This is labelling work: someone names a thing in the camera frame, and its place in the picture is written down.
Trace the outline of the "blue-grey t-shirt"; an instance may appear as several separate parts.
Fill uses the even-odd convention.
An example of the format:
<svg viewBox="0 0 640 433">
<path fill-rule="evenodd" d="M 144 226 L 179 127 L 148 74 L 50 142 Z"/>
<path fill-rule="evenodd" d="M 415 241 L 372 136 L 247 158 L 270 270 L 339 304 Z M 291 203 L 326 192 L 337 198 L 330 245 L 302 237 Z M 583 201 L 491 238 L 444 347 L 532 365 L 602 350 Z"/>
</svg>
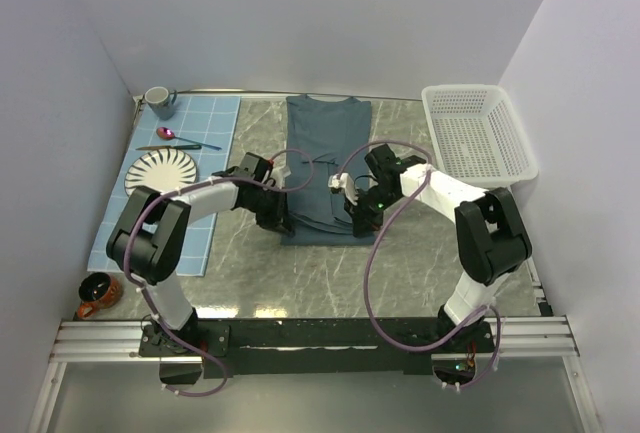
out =
<svg viewBox="0 0 640 433">
<path fill-rule="evenodd" d="M 288 212 L 295 228 L 292 237 L 281 238 L 283 246 L 369 246 L 375 237 L 357 238 L 344 211 L 344 197 L 328 187 L 345 159 L 369 142 L 372 105 L 348 97 L 320 101 L 307 95 L 289 96 L 287 106 L 287 156 L 291 174 L 286 186 L 310 183 L 288 195 Z"/>
</svg>

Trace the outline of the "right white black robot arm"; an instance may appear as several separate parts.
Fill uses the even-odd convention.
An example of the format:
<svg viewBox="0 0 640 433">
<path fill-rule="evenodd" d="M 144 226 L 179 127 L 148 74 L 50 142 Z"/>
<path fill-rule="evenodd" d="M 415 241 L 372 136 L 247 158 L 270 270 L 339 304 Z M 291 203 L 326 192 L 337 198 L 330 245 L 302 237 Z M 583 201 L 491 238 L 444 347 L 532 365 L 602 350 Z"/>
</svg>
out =
<svg viewBox="0 0 640 433">
<path fill-rule="evenodd" d="M 423 157 L 424 150 L 414 150 L 414 155 L 400 158 L 388 143 L 365 144 L 357 151 L 367 152 L 365 163 L 374 186 L 358 188 L 341 167 L 329 178 L 328 187 L 344 195 L 353 235 L 376 235 L 364 279 L 365 307 L 375 327 L 379 325 L 370 304 L 368 276 L 382 240 L 400 213 L 416 201 L 454 225 L 463 272 L 439 312 L 437 337 L 445 349 L 460 351 L 473 337 L 470 324 L 490 308 L 505 277 L 530 258 L 532 244 L 510 190 L 464 183 L 434 167 Z"/>
</svg>

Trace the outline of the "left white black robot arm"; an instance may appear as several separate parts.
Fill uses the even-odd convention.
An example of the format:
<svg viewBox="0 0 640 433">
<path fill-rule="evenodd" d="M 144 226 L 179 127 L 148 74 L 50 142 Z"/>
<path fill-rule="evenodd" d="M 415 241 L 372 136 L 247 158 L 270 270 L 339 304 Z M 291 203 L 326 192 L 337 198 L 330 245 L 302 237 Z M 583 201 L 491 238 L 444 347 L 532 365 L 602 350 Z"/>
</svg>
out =
<svg viewBox="0 0 640 433">
<path fill-rule="evenodd" d="M 141 290 L 163 343 L 178 355 L 199 339 L 198 317 L 177 277 L 190 224 L 225 211 L 244 209 L 256 224 L 281 235 L 294 234 L 287 194 L 271 177 L 273 163 L 247 153 L 241 164 L 200 183 L 168 193 L 142 186 L 131 193 L 106 246 L 127 279 Z"/>
</svg>

